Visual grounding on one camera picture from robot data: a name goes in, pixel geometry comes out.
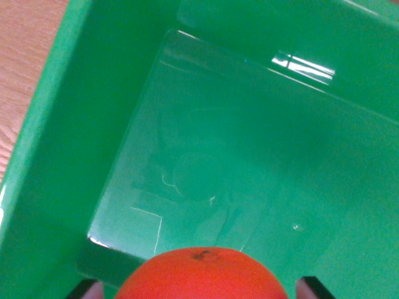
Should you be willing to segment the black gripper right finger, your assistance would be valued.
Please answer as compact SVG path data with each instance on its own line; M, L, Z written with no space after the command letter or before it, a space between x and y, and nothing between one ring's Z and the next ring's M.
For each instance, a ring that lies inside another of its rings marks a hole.
M296 281L296 299L335 299L315 276L304 276Z

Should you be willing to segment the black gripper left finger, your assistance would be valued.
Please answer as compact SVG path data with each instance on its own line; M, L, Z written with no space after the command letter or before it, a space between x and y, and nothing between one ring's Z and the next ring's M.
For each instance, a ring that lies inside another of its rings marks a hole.
M95 279L83 279L66 299L103 299L103 283Z

